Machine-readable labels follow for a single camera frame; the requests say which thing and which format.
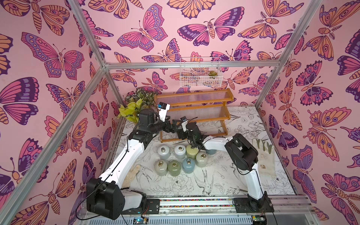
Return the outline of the white tea canister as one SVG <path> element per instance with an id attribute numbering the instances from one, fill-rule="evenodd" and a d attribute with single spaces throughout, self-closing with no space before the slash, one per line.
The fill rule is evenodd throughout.
<path id="1" fill-rule="evenodd" d="M 170 157 L 170 147 L 168 145 L 159 146 L 157 153 L 163 160 L 167 160 Z"/>
<path id="2" fill-rule="evenodd" d="M 186 157 L 186 147 L 183 144 L 177 144 L 174 147 L 174 154 L 177 159 L 184 159 Z"/>

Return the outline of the pale yellow-green tea canister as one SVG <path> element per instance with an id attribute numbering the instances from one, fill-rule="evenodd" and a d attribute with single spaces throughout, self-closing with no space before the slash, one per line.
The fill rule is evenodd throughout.
<path id="1" fill-rule="evenodd" d="M 199 152 L 199 149 L 197 147 L 193 147 L 191 145 L 186 146 L 186 157 L 196 159 L 196 156 Z"/>

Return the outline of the blue tea canister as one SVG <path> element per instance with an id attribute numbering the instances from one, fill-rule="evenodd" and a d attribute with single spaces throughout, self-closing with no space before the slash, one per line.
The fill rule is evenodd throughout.
<path id="1" fill-rule="evenodd" d="M 206 153 L 209 155 L 214 155 L 216 154 L 217 150 L 206 150 Z"/>
<path id="2" fill-rule="evenodd" d="M 195 160 L 188 157 L 182 162 L 183 171 L 188 174 L 193 173 L 195 170 L 195 165 Z"/>

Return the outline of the pale green tea canister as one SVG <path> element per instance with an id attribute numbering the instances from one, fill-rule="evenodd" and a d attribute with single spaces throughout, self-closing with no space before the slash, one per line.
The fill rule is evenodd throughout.
<path id="1" fill-rule="evenodd" d="M 207 166 L 207 163 L 208 163 L 208 155 L 204 152 L 199 152 L 197 155 L 196 155 L 196 165 L 200 168 L 202 167 L 206 167 Z"/>

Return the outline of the wooden three-tier shelf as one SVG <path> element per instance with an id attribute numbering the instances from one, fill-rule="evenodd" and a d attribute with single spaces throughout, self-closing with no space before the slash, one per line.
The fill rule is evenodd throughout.
<path id="1" fill-rule="evenodd" d="M 220 91 L 194 91 L 188 86 L 181 87 L 174 94 L 156 96 L 156 103 L 167 103 L 170 110 L 167 115 L 171 120 L 186 117 L 190 122 L 215 122 L 220 128 L 205 131 L 206 135 L 226 136 L 228 131 L 225 121 L 231 119 L 227 103 L 235 100 L 230 89 Z"/>

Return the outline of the sage green tea canister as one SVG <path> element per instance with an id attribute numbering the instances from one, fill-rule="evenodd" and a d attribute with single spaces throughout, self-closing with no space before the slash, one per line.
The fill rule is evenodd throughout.
<path id="1" fill-rule="evenodd" d="M 168 170 L 169 174 L 173 177 L 180 175 L 181 168 L 182 168 L 181 164 L 177 160 L 172 160 L 167 165 L 167 170 Z"/>

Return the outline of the cream tea canister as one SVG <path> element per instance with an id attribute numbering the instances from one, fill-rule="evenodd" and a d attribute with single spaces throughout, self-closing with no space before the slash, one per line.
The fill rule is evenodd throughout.
<path id="1" fill-rule="evenodd" d="M 167 162 L 165 160 L 156 161 L 154 169 L 158 176 L 165 176 L 167 174 Z"/>

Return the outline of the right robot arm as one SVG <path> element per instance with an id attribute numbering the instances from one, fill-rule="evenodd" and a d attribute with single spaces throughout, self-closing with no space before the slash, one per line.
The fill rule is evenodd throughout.
<path id="1" fill-rule="evenodd" d="M 203 135 L 196 122 L 184 122 L 176 128 L 178 137 L 187 139 L 191 147 L 198 150 L 227 152 L 247 184 L 248 205 L 251 211 L 262 211 L 270 205 L 266 191 L 263 190 L 258 171 L 258 151 L 242 135 L 233 137 L 215 137 Z"/>

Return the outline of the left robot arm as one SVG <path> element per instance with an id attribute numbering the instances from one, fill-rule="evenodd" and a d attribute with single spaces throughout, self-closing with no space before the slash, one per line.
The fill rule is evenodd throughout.
<path id="1" fill-rule="evenodd" d="M 181 123 L 181 120 L 170 120 L 166 110 L 142 110 L 139 122 L 127 136 L 121 154 L 98 178 L 87 182 L 87 211 L 113 220 L 126 211 L 143 211 L 146 195 L 123 189 L 125 178 L 137 158 L 160 131 L 176 133 Z"/>

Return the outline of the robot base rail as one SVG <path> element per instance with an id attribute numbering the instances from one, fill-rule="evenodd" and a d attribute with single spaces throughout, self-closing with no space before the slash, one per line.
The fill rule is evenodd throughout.
<path id="1" fill-rule="evenodd" d="M 149 198 L 143 213 L 126 212 L 116 220 L 80 211 L 79 225 L 319 225 L 304 196 L 270 196 L 273 212 L 250 212 L 245 196 Z"/>

